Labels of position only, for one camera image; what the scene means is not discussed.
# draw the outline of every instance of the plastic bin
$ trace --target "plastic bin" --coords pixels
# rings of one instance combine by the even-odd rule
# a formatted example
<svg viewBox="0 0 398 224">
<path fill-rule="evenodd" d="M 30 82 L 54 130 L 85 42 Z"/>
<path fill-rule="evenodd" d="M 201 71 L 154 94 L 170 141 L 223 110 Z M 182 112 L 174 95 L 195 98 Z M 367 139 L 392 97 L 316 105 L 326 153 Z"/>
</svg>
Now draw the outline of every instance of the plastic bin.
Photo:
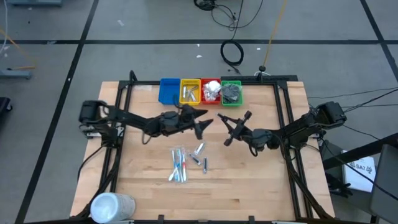
<svg viewBox="0 0 398 224">
<path fill-rule="evenodd" d="M 241 81 L 228 81 L 228 80 L 221 81 L 221 86 L 225 86 L 226 84 L 229 84 L 229 83 L 242 86 Z M 221 103 L 223 104 L 223 106 L 235 106 L 235 107 L 236 106 L 241 106 L 243 104 L 243 91 L 241 90 L 241 96 L 239 97 L 238 102 L 236 102 L 236 103 L 226 103 L 226 102 L 224 102 L 224 98 L 221 97 Z"/>
<path fill-rule="evenodd" d="M 192 93 L 196 99 L 196 102 L 193 101 L 186 101 L 183 99 L 183 87 L 186 86 L 187 90 L 197 86 L 198 88 L 194 90 Z M 181 104 L 188 104 L 191 106 L 199 105 L 201 100 L 201 86 L 200 86 L 200 79 L 181 79 L 180 85 L 180 103 Z"/>
<path fill-rule="evenodd" d="M 200 80 L 200 87 L 201 87 L 201 103 L 204 105 L 218 105 L 221 103 L 221 97 L 217 96 L 215 101 L 206 101 L 205 100 L 205 93 L 203 92 L 203 85 L 209 83 L 211 81 L 218 81 L 221 84 L 221 80 L 219 78 L 202 78 Z"/>
<path fill-rule="evenodd" d="M 178 103 L 180 98 L 180 82 L 179 78 L 162 78 L 160 80 L 158 101 L 164 105 L 174 105 Z"/>
</svg>

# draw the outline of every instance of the white cylindrical container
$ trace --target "white cylindrical container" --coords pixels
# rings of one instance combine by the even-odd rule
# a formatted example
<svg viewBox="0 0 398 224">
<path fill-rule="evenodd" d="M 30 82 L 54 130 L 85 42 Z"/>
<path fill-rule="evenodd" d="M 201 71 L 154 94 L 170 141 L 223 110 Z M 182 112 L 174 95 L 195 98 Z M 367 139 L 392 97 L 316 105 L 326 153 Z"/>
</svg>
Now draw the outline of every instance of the white cylindrical container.
<svg viewBox="0 0 398 224">
<path fill-rule="evenodd" d="M 130 218 L 136 202 L 129 195 L 102 193 L 91 203 L 90 213 L 97 223 L 117 222 Z"/>
</svg>

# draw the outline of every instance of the wooden tabletop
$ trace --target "wooden tabletop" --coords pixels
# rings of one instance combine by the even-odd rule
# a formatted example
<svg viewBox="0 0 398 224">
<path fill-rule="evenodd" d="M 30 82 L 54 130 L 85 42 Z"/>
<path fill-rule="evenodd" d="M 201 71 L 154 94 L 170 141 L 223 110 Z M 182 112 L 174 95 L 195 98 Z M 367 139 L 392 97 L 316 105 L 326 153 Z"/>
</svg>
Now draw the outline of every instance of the wooden tabletop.
<svg viewBox="0 0 398 224">
<path fill-rule="evenodd" d="M 308 112 L 304 86 L 302 82 L 288 82 L 288 86 L 294 118 L 298 119 Z M 104 82 L 99 99 L 113 105 L 117 90 L 118 82 Z M 159 86 L 135 86 L 129 112 L 149 118 L 176 110 L 172 105 L 160 104 L 158 94 Z M 282 91 L 280 95 L 285 108 Z M 244 86 L 243 97 L 244 104 L 239 108 L 196 106 L 208 110 L 198 120 L 214 119 L 203 133 L 206 148 L 201 156 L 208 158 L 208 172 L 203 174 L 201 167 L 188 157 L 188 180 L 184 184 L 167 180 L 173 171 L 170 149 L 184 146 L 186 150 L 194 151 L 201 141 L 196 139 L 193 131 L 159 136 L 143 145 L 141 131 L 127 127 L 116 192 L 136 199 L 137 208 L 132 219 L 156 220 L 163 214 L 166 220 L 247 220 L 250 215 L 258 221 L 294 220 L 288 174 L 280 150 L 265 149 L 258 157 L 253 157 L 244 142 L 234 140 L 229 147 L 223 145 L 228 132 L 216 113 L 237 119 L 250 110 L 252 117 L 246 123 L 247 127 L 280 128 L 271 86 Z M 289 123 L 285 109 L 284 118 L 285 123 Z M 308 144 L 317 147 L 313 139 Z M 89 140 L 85 157 L 99 145 L 99 138 Z M 82 169 L 71 215 L 80 212 L 98 189 L 104 152 L 101 151 Z M 334 215 L 320 153 L 310 147 L 303 148 L 301 153 L 309 190 L 326 212 Z M 298 187 L 297 193 L 304 217 L 303 197 Z"/>
</svg>

